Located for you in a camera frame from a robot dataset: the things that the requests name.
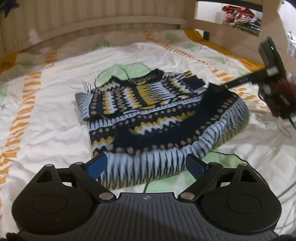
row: black device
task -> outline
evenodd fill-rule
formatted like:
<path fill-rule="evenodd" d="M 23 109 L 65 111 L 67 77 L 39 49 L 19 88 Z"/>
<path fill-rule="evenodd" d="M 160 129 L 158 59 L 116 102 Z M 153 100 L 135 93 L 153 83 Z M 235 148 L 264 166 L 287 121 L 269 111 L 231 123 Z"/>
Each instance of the black device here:
<path fill-rule="evenodd" d="M 96 181 L 101 154 L 69 168 L 45 165 L 19 194 L 12 215 L 26 241 L 203 240 L 271 241 L 281 204 L 247 164 L 223 168 L 193 154 L 185 160 L 196 182 L 179 194 L 121 193 Z"/>
<path fill-rule="evenodd" d="M 209 89 L 214 92 L 221 92 L 225 89 L 237 87 L 246 83 L 257 84 L 259 86 L 259 98 L 265 102 L 272 102 L 279 106 L 280 117 L 282 119 L 288 119 L 296 129 L 296 124 L 292 121 L 292 118 L 295 116 L 295 107 L 292 106 L 284 96 L 270 96 L 265 94 L 264 91 L 264 86 L 266 84 L 270 82 L 279 82 L 283 79 L 286 80 L 286 70 L 272 39 L 268 37 L 266 41 L 262 42 L 258 51 L 265 64 L 265 69 L 239 77 L 223 85 L 215 85 L 210 83 Z"/>

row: gray ribbed plate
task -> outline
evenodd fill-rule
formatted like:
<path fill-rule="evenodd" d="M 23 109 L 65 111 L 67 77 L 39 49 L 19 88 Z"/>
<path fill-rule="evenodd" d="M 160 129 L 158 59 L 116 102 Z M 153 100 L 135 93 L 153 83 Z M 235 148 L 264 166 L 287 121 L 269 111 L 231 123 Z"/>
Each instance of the gray ribbed plate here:
<path fill-rule="evenodd" d="M 194 204 L 182 203 L 173 193 L 122 193 L 100 204 L 82 226 L 64 234 L 41 236 L 20 232 L 30 241 L 271 241 L 268 231 L 253 236 L 229 234 L 208 223 Z"/>

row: blue star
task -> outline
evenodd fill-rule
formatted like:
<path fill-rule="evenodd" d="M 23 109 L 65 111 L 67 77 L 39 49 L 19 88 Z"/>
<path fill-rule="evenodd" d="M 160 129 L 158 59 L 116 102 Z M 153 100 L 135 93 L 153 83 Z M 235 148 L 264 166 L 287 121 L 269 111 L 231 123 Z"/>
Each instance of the blue star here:
<path fill-rule="evenodd" d="M 16 0 L 4 0 L 0 1 L 0 11 L 5 10 L 5 17 L 7 17 L 9 11 L 14 7 L 19 7 L 20 5 L 16 2 Z"/>

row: pile of clothes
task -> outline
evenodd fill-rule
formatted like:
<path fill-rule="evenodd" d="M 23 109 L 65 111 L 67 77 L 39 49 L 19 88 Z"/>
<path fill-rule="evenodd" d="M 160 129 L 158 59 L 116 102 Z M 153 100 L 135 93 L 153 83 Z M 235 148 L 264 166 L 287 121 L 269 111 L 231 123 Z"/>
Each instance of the pile of clothes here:
<path fill-rule="evenodd" d="M 223 7 L 223 11 L 227 13 L 225 23 L 240 28 L 242 31 L 259 35 L 261 19 L 255 17 L 255 14 L 250 9 L 226 5 Z"/>

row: bed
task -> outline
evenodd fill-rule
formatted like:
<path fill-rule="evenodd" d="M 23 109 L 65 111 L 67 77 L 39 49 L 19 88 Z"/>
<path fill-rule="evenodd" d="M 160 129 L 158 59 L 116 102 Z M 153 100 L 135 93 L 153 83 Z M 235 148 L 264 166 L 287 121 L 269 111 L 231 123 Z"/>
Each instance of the bed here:
<path fill-rule="evenodd" d="M 0 14 L 0 236 L 17 232 L 14 199 L 48 163 L 56 168 L 91 159 L 88 127 L 75 101 L 111 76 L 129 79 L 154 69 L 190 70 L 209 83 L 224 83 L 263 67 L 259 43 L 271 36 L 286 70 L 296 60 L 277 9 L 280 0 L 228 1 L 263 9 L 259 36 L 196 19 L 195 0 L 24 0 Z M 201 36 L 195 29 L 204 30 Z M 225 167 L 247 162 L 268 182 L 282 204 L 275 231 L 296 229 L 295 130 L 274 118 L 246 84 L 232 89 L 249 109 L 249 124 L 204 160 Z M 113 192 L 178 195 L 194 182 L 179 175 Z"/>

